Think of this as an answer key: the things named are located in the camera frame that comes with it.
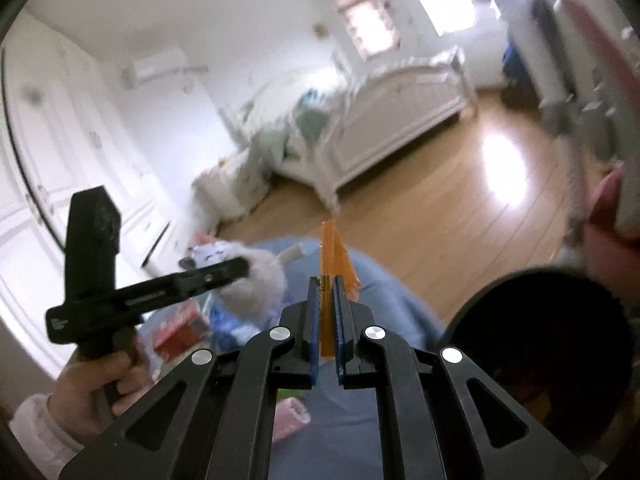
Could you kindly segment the person's left hand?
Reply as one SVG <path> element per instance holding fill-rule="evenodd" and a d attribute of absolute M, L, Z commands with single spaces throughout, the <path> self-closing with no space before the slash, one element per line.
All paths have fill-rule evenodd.
<path fill-rule="evenodd" d="M 48 411 L 66 434 L 86 445 L 153 386 L 148 355 L 136 336 L 134 354 L 117 351 L 89 361 L 76 351 L 58 376 Z"/>

